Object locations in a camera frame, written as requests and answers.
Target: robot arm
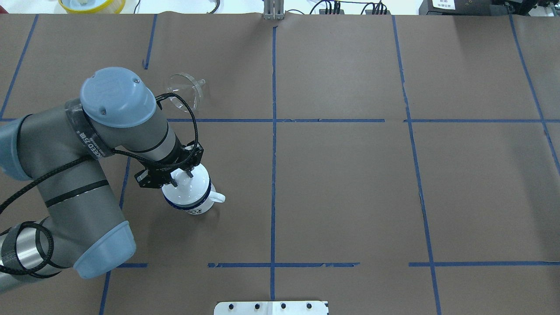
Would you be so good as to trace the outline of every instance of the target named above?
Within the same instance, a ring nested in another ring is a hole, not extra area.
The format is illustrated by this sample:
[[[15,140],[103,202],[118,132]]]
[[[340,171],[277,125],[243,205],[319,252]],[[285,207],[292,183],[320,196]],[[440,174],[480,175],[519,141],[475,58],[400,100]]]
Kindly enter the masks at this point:
[[[203,168],[198,139],[188,147],[181,144],[157,106],[161,99],[132,71],[105,68],[86,80],[79,99],[0,128],[0,145],[10,148],[3,149],[0,165],[16,179],[37,179],[92,157],[38,185],[49,212],[39,224],[52,235],[50,259],[47,235],[29,224],[0,236],[0,265],[28,270],[48,260],[31,274],[0,273],[0,292],[68,267],[89,279],[131,258],[136,251],[132,232],[97,160],[123,146],[146,167],[136,178],[148,188],[176,188],[175,178],[182,177],[172,172],[179,170],[189,179],[193,169]]]

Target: blue joint cap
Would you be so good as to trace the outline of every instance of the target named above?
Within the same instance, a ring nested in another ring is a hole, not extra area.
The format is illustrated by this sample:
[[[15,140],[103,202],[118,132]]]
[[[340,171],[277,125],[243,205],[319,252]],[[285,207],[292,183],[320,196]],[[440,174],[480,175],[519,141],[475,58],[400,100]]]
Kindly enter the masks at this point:
[[[97,70],[80,90],[86,114],[114,128],[144,123],[156,111],[156,99],[136,73],[120,67]]]
[[[95,242],[74,264],[83,279],[100,276],[129,260],[136,243],[128,221],[121,222]]]
[[[17,154],[17,138],[20,134],[21,124],[26,117],[0,127],[0,148],[2,148],[0,150],[0,167],[6,175],[17,180],[32,180],[21,167]]]

